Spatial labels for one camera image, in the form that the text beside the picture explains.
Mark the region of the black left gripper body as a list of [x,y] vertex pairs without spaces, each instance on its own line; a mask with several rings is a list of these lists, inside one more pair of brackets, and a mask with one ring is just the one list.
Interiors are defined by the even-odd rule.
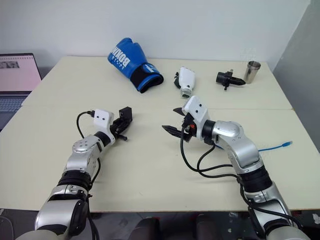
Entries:
[[122,135],[122,133],[120,133],[120,126],[114,125],[114,122],[110,126],[110,131],[114,135],[116,140],[120,139],[120,140],[126,141],[128,139],[126,136],[124,136],[124,135]]

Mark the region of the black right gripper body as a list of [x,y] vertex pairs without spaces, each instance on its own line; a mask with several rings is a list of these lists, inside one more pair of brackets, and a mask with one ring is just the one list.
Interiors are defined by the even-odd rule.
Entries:
[[186,142],[189,142],[192,137],[197,136],[197,126],[190,113],[188,113],[183,119],[181,132],[183,140]]

